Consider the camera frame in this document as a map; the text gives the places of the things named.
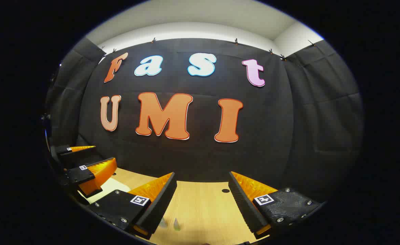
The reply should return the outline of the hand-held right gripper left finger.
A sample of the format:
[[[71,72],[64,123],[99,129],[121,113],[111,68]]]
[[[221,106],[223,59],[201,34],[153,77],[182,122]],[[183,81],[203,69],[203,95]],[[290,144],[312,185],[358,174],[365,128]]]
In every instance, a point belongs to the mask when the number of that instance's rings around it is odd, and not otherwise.
[[[89,209],[124,232],[149,240],[161,223],[177,188],[171,172],[131,191],[114,190]]]

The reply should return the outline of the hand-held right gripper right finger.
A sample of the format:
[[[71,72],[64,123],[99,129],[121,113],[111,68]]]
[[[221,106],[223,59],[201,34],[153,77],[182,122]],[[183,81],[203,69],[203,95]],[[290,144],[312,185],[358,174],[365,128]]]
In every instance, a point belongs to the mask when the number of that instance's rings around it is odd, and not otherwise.
[[[276,189],[234,171],[229,172],[228,187],[256,239],[284,233],[324,206],[295,188]]]

